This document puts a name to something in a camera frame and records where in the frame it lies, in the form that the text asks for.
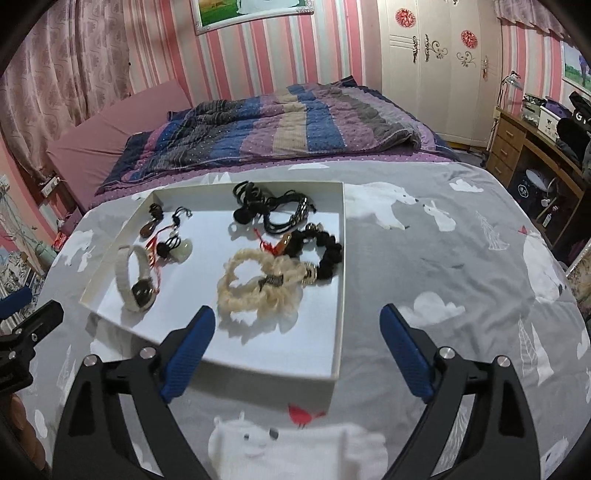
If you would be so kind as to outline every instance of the beige scrunchie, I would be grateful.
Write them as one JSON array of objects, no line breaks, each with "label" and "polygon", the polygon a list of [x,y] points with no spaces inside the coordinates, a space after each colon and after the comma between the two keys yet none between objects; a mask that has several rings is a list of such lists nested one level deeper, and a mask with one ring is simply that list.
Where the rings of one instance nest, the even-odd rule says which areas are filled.
[{"label": "beige scrunchie", "polygon": [[[247,260],[254,260],[261,266],[262,277],[255,277],[246,284],[232,287],[237,280],[236,268]],[[250,312],[257,310],[259,317],[273,313],[292,313],[297,310],[301,281],[306,277],[306,266],[285,255],[275,257],[258,249],[239,250],[224,265],[226,274],[217,284],[217,305],[220,312]],[[261,283],[266,275],[283,275],[280,286]]]}]

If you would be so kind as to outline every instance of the wooden desk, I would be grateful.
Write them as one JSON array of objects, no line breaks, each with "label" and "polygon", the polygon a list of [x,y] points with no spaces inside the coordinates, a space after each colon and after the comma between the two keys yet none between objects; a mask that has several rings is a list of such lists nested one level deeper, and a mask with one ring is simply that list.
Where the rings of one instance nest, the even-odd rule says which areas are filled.
[{"label": "wooden desk", "polygon": [[559,190],[564,197],[560,210],[547,229],[541,225],[543,219],[540,223],[533,220],[554,255],[565,257],[573,241],[589,236],[589,222],[584,217],[591,211],[591,189],[587,188],[581,169],[551,138],[521,118],[501,111],[486,169],[513,192],[528,168],[560,179]]}]

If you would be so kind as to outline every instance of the red bird print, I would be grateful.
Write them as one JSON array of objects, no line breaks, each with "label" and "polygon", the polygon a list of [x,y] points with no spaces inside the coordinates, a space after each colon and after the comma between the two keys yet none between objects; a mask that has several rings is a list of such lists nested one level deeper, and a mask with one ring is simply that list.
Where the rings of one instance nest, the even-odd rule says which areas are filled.
[{"label": "red bird print", "polygon": [[312,420],[326,416],[326,412],[324,411],[321,411],[316,415],[311,415],[308,412],[306,412],[303,408],[296,407],[295,405],[288,404],[287,407],[290,412],[291,421],[295,423],[300,429],[304,428]]}]

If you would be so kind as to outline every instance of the white box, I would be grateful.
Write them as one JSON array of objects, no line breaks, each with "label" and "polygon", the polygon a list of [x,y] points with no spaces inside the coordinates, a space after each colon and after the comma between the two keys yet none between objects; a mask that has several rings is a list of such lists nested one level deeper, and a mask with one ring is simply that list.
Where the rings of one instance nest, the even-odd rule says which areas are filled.
[{"label": "white box", "polygon": [[[294,189],[308,195],[317,213],[310,213],[309,221],[322,223],[345,248],[345,201],[343,184],[338,182],[257,182],[279,195]],[[287,333],[278,327],[268,333],[249,338],[249,327],[255,315],[238,313],[245,323],[232,322],[220,327],[217,314],[217,282],[224,275],[224,263],[242,248],[259,248],[259,239],[252,227],[237,226],[232,213],[238,207],[229,183],[172,187],[153,191],[132,215],[109,247],[88,284],[80,302],[109,322],[146,340],[160,343],[170,332],[185,327],[202,305],[216,312],[217,328],[204,359],[217,364],[284,377],[335,381],[339,377],[343,336],[343,305],[345,292],[345,259],[338,266],[331,282],[308,286],[303,290],[298,319]],[[139,229],[151,216],[149,208],[157,201],[163,206],[168,225],[172,213],[179,206],[193,211],[193,216],[181,216],[181,238],[190,238],[193,253],[183,264],[170,263],[162,268],[162,285],[149,311],[133,313],[123,308],[123,299],[115,286],[114,261],[122,245],[145,245]],[[274,212],[274,222],[285,222],[291,210]],[[265,239],[276,243],[279,239],[265,234]],[[315,244],[304,247],[302,261],[318,264],[320,257]],[[256,265],[238,271],[241,283],[260,275]],[[130,281],[137,278],[135,256],[130,261]]]},{"label": "white box", "polygon": [[558,132],[556,131],[556,127],[558,126],[558,122],[560,117],[555,115],[550,110],[545,107],[540,108],[540,124],[538,125],[538,130],[542,132],[547,137],[550,137],[554,142],[558,139]]}]

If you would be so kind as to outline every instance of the finger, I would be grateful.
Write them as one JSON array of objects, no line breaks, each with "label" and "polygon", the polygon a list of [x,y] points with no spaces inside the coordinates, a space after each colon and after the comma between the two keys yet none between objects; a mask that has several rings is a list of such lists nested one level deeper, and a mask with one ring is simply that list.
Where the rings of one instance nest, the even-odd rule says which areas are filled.
[{"label": "finger", "polygon": [[33,463],[39,470],[43,470],[43,467],[45,467],[45,449],[39,440],[37,440],[37,445],[35,447]]},{"label": "finger", "polygon": [[18,430],[22,431],[27,424],[25,405],[17,395],[13,395],[10,401],[10,418]]},{"label": "finger", "polygon": [[29,422],[27,422],[23,428],[19,442],[29,458],[33,458],[33,455],[35,455],[35,449],[37,447],[37,434]]}]

